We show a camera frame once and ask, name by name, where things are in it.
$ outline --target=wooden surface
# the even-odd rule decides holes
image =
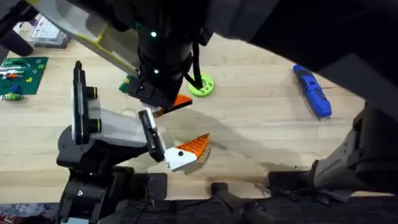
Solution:
[[[125,162],[139,172],[166,172],[168,198],[205,198],[208,186],[225,181],[242,197],[262,197],[269,171],[308,169],[334,150],[363,107],[352,93],[318,77],[333,107],[331,123],[320,122],[292,74],[293,63],[237,40],[214,36],[201,49],[201,70],[216,83],[207,98],[157,120],[168,147],[210,133],[205,158],[171,173],[148,155]],[[0,102],[0,203],[57,202],[68,171],[55,163],[60,133],[71,122],[72,69],[81,60],[88,85],[97,86],[101,105],[135,116],[138,100],[118,90],[125,73],[72,41],[66,50],[36,49],[50,57],[36,95]],[[190,95],[187,84],[182,94]]]

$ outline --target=blue tool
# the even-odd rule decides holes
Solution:
[[[300,65],[294,65],[293,71],[298,80],[300,80],[300,86],[302,87],[304,95],[307,97],[314,113],[319,118],[327,118],[330,120],[330,102],[326,99],[325,94],[323,94],[322,87],[318,84],[312,73]]]

